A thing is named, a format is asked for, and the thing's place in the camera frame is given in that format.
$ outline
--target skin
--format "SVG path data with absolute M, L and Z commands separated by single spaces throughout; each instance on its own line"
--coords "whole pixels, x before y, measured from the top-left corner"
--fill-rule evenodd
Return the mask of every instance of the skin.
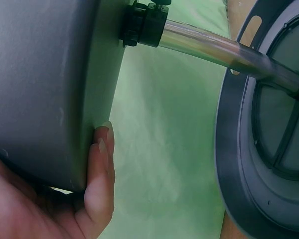
M 0 239 L 97 238 L 114 210 L 113 151 L 112 127 L 97 128 L 82 194 L 32 187 L 0 161 Z

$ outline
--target round wheel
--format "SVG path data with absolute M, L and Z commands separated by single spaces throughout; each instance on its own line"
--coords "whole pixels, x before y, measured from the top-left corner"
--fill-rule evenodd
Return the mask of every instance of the round wheel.
M 299 71 L 299 0 L 258 0 L 252 47 Z M 227 70 L 215 142 L 219 186 L 233 220 L 252 237 L 299 239 L 299 102 Z

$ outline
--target chrome pipe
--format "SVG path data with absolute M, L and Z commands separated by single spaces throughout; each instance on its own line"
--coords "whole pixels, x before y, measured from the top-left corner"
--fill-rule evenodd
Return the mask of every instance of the chrome pipe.
M 292 97 L 299 94 L 299 72 L 213 32 L 167 20 L 159 46 L 246 73 Z

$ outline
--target black bracket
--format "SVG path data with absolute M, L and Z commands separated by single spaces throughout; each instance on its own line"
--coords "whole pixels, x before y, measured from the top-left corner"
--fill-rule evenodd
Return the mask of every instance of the black bracket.
M 168 7 L 150 3 L 138 3 L 128 6 L 120 34 L 123 47 L 137 46 L 138 43 L 158 47 L 164 31 L 168 15 Z

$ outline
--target green fabric background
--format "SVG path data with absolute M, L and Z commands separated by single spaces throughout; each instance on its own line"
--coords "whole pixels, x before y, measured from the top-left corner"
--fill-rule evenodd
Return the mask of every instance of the green fabric background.
M 229 36 L 223 0 L 173 0 L 169 19 Z M 115 213 L 101 239 L 218 239 L 213 140 L 225 68 L 139 45 L 113 102 Z

